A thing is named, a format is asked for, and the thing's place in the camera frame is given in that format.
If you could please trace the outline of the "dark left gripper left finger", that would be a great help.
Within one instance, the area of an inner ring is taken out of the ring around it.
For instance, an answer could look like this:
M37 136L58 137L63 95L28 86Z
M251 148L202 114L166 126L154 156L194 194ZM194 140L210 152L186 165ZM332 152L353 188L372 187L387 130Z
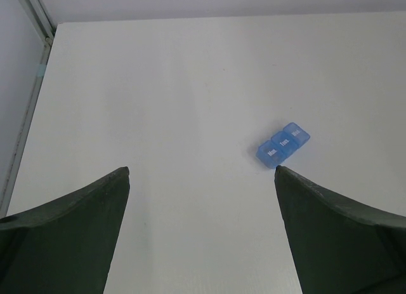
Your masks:
M130 191L121 167L1 219L1 293L103 293Z

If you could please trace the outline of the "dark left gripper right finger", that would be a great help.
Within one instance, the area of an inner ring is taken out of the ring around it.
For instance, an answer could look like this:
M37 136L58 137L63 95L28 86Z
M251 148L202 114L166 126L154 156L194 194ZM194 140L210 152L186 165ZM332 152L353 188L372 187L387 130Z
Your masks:
M405 217L284 166L275 189L303 293L405 293Z

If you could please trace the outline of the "blue weekly pill organizer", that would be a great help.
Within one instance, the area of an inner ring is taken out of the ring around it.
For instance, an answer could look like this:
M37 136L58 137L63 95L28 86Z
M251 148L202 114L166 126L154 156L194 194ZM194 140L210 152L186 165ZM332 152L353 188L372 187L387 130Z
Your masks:
M256 151L256 157L267 168L273 170L309 140L310 134L296 123L291 122L262 143Z

